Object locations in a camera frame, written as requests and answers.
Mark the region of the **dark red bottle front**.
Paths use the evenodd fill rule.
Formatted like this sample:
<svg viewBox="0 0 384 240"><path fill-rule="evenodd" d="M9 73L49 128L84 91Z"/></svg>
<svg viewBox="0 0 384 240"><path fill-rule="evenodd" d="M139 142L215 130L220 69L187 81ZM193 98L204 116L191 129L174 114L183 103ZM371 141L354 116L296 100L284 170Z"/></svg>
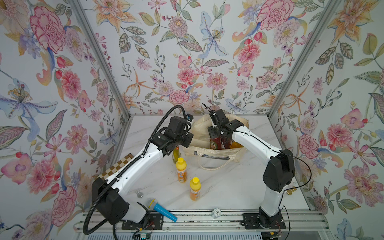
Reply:
<svg viewBox="0 0 384 240"><path fill-rule="evenodd" d="M230 149L232 144L233 144L233 140L232 139L224 139L223 140L223 145L224 145L224 148L226 150Z"/></svg>

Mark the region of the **dark red bottle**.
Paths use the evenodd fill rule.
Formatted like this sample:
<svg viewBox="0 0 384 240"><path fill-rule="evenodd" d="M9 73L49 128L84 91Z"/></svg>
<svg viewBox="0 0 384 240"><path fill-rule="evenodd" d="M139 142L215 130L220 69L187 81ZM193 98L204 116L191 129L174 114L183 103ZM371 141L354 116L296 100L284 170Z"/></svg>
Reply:
<svg viewBox="0 0 384 240"><path fill-rule="evenodd" d="M233 144L233 140L232 139L224 139L223 140L223 145L224 145L224 148L226 150L230 149L232 144Z"/></svg>
<svg viewBox="0 0 384 240"><path fill-rule="evenodd" d="M210 149L211 150L223 150L224 145L222 144L221 138L210 139Z"/></svg>

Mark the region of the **green dish soap bottle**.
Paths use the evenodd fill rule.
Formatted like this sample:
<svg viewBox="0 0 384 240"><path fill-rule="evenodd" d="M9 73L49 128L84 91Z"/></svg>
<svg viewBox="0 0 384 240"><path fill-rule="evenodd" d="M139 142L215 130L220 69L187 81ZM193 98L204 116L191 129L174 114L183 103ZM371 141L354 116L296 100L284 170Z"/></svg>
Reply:
<svg viewBox="0 0 384 240"><path fill-rule="evenodd" d="M172 153L173 163L176 164L180 157L181 157L180 148L175 147Z"/></svg>

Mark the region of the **large orange dish soap bottle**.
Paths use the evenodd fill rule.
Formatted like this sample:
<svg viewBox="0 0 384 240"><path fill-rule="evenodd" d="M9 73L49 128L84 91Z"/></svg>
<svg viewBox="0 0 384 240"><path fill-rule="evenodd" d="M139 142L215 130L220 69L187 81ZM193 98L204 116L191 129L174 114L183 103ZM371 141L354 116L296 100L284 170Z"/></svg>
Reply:
<svg viewBox="0 0 384 240"><path fill-rule="evenodd" d="M241 145L235 141L233 141L232 144L230 145L231 149L237 149L237 148L242 148L242 147L243 147L243 145Z"/></svg>

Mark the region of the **cream canvas shopping bag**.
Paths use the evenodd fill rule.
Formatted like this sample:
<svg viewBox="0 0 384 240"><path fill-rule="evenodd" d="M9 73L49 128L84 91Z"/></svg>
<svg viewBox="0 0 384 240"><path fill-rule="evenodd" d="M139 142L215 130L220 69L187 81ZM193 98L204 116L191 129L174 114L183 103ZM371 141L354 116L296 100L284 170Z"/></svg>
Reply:
<svg viewBox="0 0 384 240"><path fill-rule="evenodd" d="M208 127L212 126L211 118L208 114L203 115L192 125L191 133L194 135L189 147L184 147L186 156L197 159L199 167L206 171L219 170L231 162L239 163L247 149L232 140L218 137L212 139L208 132ZM216 159L225 161L219 167L204 167L202 159Z"/></svg>

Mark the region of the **orange bottle yellow cap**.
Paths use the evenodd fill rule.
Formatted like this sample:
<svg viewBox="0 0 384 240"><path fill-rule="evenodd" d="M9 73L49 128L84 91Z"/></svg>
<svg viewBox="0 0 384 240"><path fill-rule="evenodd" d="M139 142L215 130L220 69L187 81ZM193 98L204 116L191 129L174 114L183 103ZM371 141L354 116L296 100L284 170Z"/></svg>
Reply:
<svg viewBox="0 0 384 240"><path fill-rule="evenodd" d="M187 181L187 162L184 158L178 158L176 162L178 181L180 183L185 183Z"/></svg>
<svg viewBox="0 0 384 240"><path fill-rule="evenodd" d="M190 181L190 198L192 201L197 201L200 197L200 191L202 188L201 181L198 177L194 177Z"/></svg>

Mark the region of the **orange bottle yellow cap front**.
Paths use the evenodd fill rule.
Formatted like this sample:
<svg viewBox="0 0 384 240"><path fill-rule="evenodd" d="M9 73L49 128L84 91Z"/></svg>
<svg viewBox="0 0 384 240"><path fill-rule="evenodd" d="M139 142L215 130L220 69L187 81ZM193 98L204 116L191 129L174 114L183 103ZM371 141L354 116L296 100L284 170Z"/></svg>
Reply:
<svg viewBox="0 0 384 240"><path fill-rule="evenodd" d="M202 188L201 181L198 177L194 177L190 181L190 198L192 201L197 201L200 197L200 191Z"/></svg>

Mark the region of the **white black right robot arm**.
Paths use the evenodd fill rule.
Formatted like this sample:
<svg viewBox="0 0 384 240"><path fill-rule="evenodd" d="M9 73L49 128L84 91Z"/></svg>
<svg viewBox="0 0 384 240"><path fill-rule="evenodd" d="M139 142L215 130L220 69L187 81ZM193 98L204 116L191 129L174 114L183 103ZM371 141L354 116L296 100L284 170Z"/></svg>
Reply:
<svg viewBox="0 0 384 240"><path fill-rule="evenodd" d="M229 120L223 110L210 110L209 116L212 122L212 126L208 128L210 137L225 137L239 143L266 166L263 174L266 193L259 214L269 218L278 215L284 191L295 177L292 152L268 144L242 122Z"/></svg>

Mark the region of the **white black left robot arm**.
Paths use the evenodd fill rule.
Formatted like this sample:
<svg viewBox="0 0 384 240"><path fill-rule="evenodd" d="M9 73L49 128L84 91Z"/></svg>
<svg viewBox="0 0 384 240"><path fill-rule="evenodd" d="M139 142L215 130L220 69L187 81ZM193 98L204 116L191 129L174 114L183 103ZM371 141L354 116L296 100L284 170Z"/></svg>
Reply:
<svg viewBox="0 0 384 240"><path fill-rule="evenodd" d="M134 183L155 163L169 156L178 146L188 147L194 117L173 116L167 126L154 131L145 147L133 160L106 179L98 177L92 184L92 209L105 219L100 223L111 225L120 221L142 222L147 210L140 204L130 204L126 194Z"/></svg>

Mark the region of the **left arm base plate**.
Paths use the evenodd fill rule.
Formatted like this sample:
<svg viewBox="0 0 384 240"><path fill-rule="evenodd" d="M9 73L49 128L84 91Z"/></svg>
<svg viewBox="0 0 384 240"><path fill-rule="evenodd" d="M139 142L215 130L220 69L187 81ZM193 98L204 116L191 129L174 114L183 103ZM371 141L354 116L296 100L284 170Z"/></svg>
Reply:
<svg viewBox="0 0 384 240"><path fill-rule="evenodd" d="M122 230L136 231L143 230L162 230L164 223L164 216L157 212L149 212L139 222L125 220L122 223Z"/></svg>

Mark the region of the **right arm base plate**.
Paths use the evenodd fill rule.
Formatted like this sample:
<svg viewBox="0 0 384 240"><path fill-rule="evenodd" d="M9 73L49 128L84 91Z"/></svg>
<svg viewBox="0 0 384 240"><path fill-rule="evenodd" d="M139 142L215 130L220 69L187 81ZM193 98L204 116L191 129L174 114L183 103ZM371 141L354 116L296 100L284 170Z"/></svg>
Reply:
<svg viewBox="0 0 384 240"><path fill-rule="evenodd" d="M246 230L285 230L286 224L281 213L273 217L259 213L244 213L241 226Z"/></svg>

